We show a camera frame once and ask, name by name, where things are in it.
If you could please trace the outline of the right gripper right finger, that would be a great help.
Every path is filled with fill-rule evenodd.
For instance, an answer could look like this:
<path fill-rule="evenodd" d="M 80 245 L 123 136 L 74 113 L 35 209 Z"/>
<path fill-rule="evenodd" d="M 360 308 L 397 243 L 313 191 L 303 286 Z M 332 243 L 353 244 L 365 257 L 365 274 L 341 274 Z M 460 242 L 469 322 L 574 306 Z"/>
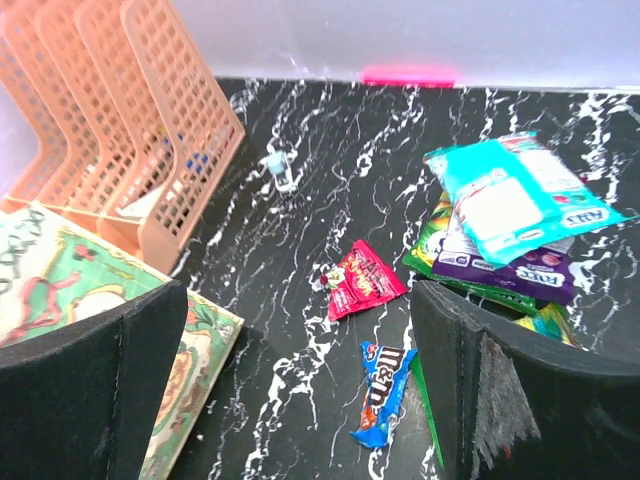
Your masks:
<path fill-rule="evenodd" d="M 569 346 L 420 281 L 411 318 L 447 479 L 635 479 L 639 355 Z"/>

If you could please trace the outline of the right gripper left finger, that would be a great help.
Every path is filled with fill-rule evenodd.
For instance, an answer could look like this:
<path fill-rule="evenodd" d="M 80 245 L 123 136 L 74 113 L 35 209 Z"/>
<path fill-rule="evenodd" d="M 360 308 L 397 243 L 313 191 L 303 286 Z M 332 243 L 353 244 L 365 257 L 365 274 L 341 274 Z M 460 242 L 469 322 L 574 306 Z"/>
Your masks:
<path fill-rule="evenodd" d="M 2 478 L 138 478 L 187 310 L 170 281 L 2 348 Z"/>

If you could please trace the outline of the orange green Fox's bag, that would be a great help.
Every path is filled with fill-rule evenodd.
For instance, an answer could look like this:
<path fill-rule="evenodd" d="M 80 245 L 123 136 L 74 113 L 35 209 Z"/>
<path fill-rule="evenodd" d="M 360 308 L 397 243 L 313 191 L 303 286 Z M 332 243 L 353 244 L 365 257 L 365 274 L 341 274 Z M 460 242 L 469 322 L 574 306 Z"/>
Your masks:
<path fill-rule="evenodd" d="M 450 479 L 458 479 L 458 468 L 468 459 L 467 427 L 476 422 L 477 387 L 484 381 L 481 358 L 497 376 L 498 396 L 505 405 L 498 419 L 507 422 L 507 437 L 499 446 L 510 446 L 516 438 L 539 435 L 512 362 L 502 349 L 489 353 L 484 345 L 488 327 L 519 335 L 527 331 L 534 340 L 545 338 L 560 345 L 577 344 L 566 330 L 566 311 L 551 304 L 533 315 L 504 317 L 475 304 L 463 302 L 438 306 L 427 297 L 411 300 L 411 317 L 417 345 L 411 369 L 424 402 L 425 415 L 439 468 Z"/>

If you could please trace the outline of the green illustrated paper bag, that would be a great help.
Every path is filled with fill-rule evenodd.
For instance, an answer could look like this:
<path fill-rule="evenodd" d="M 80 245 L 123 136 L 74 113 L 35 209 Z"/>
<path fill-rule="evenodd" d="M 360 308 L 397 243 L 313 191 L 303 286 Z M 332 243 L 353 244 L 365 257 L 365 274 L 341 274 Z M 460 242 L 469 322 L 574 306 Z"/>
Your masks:
<path fill-rule="evenodd" d="M 12 345 L 119 306 L 167 275 L 39 203 L 1 215 L 1 343 Z M 244 324 L 187 293 L 184 331 L 140 476 L 165 479 Z"/>

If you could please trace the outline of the small blue candy wrapper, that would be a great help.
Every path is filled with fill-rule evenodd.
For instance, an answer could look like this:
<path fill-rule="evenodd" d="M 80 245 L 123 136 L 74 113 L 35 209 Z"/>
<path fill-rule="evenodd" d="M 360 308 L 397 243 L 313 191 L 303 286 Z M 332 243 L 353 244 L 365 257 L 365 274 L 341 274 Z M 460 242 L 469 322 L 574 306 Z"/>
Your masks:
<path fill-rule="evenodd" d="M 351 435 L 366 448 L 383 448 L 399 422 L 410 365 L 417 350 L 363 342 L 361 353 L 367 391 L 359 428 Z"/>

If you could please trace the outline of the purple Fox's candy bag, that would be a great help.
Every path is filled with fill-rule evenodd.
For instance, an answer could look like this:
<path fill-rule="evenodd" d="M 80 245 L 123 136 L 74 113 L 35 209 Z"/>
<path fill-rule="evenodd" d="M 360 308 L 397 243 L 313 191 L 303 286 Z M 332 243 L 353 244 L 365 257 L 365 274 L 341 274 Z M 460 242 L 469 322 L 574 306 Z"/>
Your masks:
<path fill-rule="evenodd" d="M 480 255 L 457 216 L 452 215 L 432 270 L 438 275 L 568 305 L 574 298 L 574 277 L 569 269 L 573 243 L 572 238 L 553 242 L 497 268 Z"/>

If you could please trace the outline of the small red snack packet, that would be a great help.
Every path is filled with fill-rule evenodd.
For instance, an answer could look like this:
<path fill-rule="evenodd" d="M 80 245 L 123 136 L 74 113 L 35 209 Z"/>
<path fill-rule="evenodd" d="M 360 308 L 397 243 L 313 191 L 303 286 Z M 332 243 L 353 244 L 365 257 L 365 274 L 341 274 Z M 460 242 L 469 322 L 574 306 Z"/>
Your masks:
<path fill-rule="evenodd" d="M 330 322 L 384 305 L 408 292 L 393 269 L 364 240 L 357 240 L 340 262 L 320 274 L 316 284 L 329 292 Z"/>

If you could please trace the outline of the teal white candy bag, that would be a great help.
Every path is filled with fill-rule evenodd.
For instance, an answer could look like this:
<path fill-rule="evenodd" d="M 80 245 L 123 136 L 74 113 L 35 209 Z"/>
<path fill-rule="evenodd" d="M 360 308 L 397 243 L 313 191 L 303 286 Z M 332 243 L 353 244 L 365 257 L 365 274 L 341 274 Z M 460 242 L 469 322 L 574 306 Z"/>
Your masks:
<path fill-rule="evenodd" d="M 496 268 L 629 218 L 594 195 L 532 132 L 441 148 L 424 162 L 480 255 Z"/>

